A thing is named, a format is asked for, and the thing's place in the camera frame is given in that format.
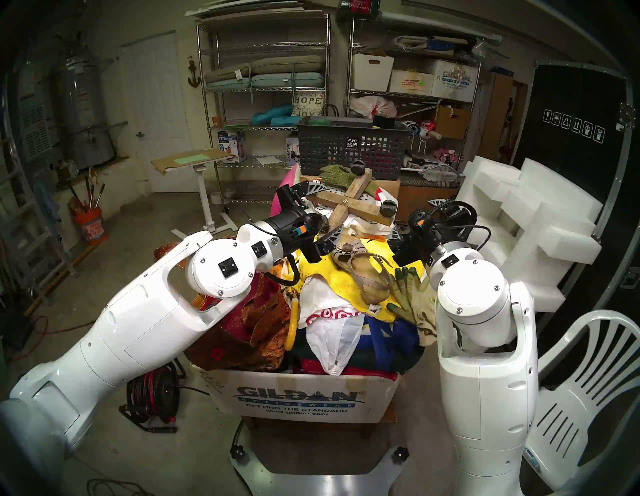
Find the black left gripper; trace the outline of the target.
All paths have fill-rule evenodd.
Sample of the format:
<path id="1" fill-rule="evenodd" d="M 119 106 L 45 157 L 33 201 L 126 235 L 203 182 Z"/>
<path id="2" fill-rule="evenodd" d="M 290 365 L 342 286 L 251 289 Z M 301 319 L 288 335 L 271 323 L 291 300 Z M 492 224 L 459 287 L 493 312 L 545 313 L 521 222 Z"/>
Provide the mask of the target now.
<path id="1" fill-rule="evenodd" d="M 284 257 L 300 251 L 308 263 L 319 263 L 322 257 L 337 249 L 344 226 L 338 225 L 319 233 L 323 221 L 316 212 L 307 212 L 303 197 L 331 192 L 319 182 L 299 182 L 281 185 L 276 190 L 280 212 L 271 216 L 271 226 L 280 240 Z"/>

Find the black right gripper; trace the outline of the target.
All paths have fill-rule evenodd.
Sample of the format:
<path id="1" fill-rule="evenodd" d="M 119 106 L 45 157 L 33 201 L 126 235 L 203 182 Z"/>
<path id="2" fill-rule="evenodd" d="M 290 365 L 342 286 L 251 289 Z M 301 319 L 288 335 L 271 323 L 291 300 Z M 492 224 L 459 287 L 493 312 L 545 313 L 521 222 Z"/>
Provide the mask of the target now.
<path id="1" fill-rule="evenodd" d="M 406 224 L 393 224 L 394 261 L 432 261 L 440 245 L 468 239 L 478 220 L 476 209 L 464 201 L 428 200 L 431 210 L 416 210 Z"/>

